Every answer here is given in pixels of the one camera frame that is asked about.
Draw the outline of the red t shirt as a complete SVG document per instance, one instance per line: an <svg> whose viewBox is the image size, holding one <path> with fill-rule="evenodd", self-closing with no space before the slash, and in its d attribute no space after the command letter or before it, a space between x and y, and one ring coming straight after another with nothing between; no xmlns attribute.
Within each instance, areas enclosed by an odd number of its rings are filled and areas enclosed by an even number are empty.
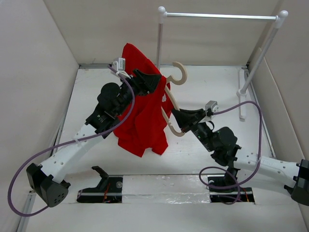
<svg viewBox="0 0 309 232"><path fill-rule="evenodd" d="M126 59L125 71L133 74L134 69L145 74L159 74L157 67L133 44L127 43L122 57ZM165 93L166 77L161 76L160 83L154 93L136 96L134 108L128 119L113 133L118 138L118 145L124 150L142 157L150 148L154 153L162 155L168 147L164 128L167 126L161 110L171 115L173 105Z"/></svg>

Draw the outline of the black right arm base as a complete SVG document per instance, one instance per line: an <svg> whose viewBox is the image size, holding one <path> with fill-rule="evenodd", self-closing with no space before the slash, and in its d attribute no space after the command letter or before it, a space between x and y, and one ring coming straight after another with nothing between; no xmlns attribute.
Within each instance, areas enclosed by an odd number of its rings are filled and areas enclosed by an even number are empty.
<svg viewBox="0 0 309 232"><path fill-rule="evenodd" d="M214 186L230 186L234 185L236 182L229 174L218 174L218 175L208 175L208 183ZM210 201L211 203L223 203L231 204L238 195L238 188L229 189L214 189L208 188L210 190ZM238 203L254 203L254 196L252 188L240 187L240 195L237 199Z"/></svg>

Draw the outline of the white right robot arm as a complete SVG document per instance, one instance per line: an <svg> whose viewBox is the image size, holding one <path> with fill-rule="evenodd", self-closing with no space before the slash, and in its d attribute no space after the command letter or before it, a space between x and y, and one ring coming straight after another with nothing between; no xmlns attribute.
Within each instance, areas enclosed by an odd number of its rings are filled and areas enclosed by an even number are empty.
<svg viewBox="0 0 309 232"><path fill-rule="evenodd" d="M237 192L233 201L238 201L241 185L250 182L256 174L261 174L276 180L283 193L295 202L309 204L308 160L302 159L297 163L263 157L260 149L256 154L244 152L229 127L215 130L203 120L207 116L217 114L211 109L174 109L172 114L181 131L192 132L218 164L216 169L225 172L219 180L202 181L209 190L222 193L219 197L221 201L227 198L226 194L233 191Z"/></svg>

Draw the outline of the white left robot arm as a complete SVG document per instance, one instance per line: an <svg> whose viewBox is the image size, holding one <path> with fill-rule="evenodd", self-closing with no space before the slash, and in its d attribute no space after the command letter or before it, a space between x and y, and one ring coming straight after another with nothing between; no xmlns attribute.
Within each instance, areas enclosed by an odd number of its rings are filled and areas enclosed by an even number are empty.
<svg viewBox="0 0 309 232"><path fill-rule="evenodd" d="M48 207L60 204L69 192L66 174L92 147L103 141L112 128L120 123L119 116L135 102L137 96L155 92L160 74L145 74L135 69L132 75L119 73L121 85L105 84L97 97L98 104L85 124L76 133L73 142L61 147L53 156L39 165L30 164L27 176L31 188Z"/></svg>

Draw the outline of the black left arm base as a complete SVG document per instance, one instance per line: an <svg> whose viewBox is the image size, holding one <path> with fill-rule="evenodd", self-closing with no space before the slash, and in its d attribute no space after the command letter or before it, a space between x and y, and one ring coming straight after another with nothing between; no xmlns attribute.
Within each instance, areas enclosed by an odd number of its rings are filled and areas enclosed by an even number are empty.
<svg viewBox="0 0 309 232"><path fill-rule="evenodd" d="M93 188L85 188L78 191L76 201L78 203L122 203L122 175L108 175L99 166L93 166L101 180Z"/></svg>

